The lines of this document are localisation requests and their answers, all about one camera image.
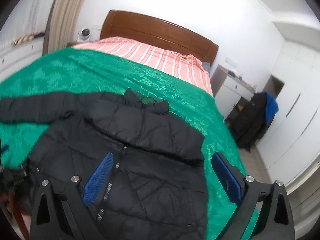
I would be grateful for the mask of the blue garment on chair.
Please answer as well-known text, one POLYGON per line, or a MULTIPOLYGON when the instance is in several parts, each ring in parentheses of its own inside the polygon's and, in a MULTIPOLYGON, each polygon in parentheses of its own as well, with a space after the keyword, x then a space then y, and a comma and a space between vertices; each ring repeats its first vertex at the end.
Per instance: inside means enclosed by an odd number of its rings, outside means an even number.
POLYGON ((265 123, 267 125, 272 121, 278 111, 279 108, 275 98, 271 94, 266 93, 265 123))

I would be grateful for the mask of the brown wooden headboard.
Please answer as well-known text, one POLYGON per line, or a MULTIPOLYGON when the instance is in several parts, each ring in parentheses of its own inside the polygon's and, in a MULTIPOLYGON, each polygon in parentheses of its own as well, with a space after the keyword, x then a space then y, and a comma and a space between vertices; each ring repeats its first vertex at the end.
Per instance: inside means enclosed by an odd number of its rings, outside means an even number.
POLYGON ((177 24, 135 12, 110 10, 100 39, 123 37, 183 55, 193 55, 212 64, 219 46, 211 40, 177 24))

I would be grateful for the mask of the green satin bedspread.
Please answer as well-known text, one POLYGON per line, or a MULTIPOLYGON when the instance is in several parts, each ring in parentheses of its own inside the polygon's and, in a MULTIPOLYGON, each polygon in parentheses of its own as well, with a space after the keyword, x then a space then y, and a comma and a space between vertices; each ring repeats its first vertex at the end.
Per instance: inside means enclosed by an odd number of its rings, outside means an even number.
POLYGON ((159 70, 94 50, 66 48, 37 59, 1 82, 1 97, 19 97, 55 91, 113 92, 131 89, 144 96, 167 100, 171 113, 204 134, 202 153, 209 190, 206 239, 217 239, 236 206, 216 177, 211 157, 221 152, 244 171, 236 144, 214 98, 204 90, 159 70))

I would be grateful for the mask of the beige curtain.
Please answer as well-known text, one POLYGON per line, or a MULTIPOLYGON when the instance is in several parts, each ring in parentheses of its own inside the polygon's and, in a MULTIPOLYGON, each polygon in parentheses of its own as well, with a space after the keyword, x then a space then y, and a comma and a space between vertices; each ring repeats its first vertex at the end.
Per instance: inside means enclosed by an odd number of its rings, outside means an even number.
POLYGON ((73 40, 84 0, 54 0, 44 33, 43 54, 67 46, 73 40))

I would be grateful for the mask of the black coat on chair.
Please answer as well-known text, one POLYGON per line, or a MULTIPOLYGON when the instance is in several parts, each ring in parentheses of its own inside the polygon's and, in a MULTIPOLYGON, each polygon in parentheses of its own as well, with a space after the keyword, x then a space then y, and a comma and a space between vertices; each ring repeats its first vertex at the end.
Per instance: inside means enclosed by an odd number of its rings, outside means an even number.
POLYGON ((255 93, 240 113, 230 121, 228 129, 239 149, 250 151, 274 120, 273 118, 268 125, 265 123, 266 93, 255 93))

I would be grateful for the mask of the small white desk fan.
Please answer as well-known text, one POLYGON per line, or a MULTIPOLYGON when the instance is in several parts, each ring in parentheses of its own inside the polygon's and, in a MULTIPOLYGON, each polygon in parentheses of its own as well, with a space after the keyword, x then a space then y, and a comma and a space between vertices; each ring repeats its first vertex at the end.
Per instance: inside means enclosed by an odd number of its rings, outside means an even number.
POLYGON ((89 42, 90 37, 91 37, 91 29, 89 27, 85 27, 78 32, 76 41, 79 43, 89 42))

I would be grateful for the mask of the black puffer jacket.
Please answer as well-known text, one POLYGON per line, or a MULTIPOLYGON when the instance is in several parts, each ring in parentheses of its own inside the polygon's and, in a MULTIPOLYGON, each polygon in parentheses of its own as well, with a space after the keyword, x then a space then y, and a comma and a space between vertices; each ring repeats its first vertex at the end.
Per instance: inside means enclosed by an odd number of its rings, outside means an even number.
POLYGON ((82 198, 106 239, 203 239, 208 190, 204 135, 167 101, 53 92, 1 99, 1 122, 48 124, 28 157, 31 212, 45 179, 61 196, 80 176, 82 198))

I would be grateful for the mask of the white wardrobe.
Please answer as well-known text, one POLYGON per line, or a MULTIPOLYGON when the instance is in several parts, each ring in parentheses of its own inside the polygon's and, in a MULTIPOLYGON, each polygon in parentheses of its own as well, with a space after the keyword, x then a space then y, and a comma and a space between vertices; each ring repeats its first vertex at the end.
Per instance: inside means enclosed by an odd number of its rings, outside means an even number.
POLYGON ((319 27, 274 22, 285 38, 271 77, 279 107, 257 148, 272 180, 289 186, 319 154, 319 27))

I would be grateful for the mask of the white nightstand with drawer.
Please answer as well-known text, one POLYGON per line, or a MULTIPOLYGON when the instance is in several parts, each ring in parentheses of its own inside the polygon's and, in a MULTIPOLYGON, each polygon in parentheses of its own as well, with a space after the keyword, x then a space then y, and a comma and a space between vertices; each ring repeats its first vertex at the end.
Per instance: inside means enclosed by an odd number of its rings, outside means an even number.
POLYGON ((210 78, 210 84, 216 107, 224 119, 229 116, 241 98, 249 101, 255 93, 253 87, 237 76, 231 76, 228 70, 220 65, 210 78))

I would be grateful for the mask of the pink plaid bed sheet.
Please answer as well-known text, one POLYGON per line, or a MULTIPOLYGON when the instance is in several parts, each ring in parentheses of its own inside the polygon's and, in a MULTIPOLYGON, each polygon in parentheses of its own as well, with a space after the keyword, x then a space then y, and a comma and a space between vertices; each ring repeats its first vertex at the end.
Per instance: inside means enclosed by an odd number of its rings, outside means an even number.
POLYGON ((209 73, 203 68, 202 62, 191 54, 183 55, 119 36, 80 43, 72 47, 122 57, 191 83, 209 95, 213 94, 209 73))

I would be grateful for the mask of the red fleece blanket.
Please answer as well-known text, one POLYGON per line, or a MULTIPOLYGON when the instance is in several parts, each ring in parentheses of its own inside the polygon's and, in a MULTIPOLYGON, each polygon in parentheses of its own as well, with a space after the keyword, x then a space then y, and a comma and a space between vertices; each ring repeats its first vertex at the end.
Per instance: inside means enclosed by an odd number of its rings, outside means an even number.
POLYGON ((22 216, 23 212, 21 212, 19 205, 15 202, 14 194, 12 192, 1 193, 1 202, 9 204, 9 208, 7 208, 7 210, 13 215, 24 239, 30 239, 29 230, 27 229, 22 216))

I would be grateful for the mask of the white dresser left side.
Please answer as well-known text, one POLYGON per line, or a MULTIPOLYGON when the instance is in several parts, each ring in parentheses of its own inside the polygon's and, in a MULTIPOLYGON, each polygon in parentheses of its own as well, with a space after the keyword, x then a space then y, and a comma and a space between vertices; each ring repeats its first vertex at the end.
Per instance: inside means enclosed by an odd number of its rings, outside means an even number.
POLYGON ((44 32, 17 38, 1 51, 1 82, 43 55, 44 32))

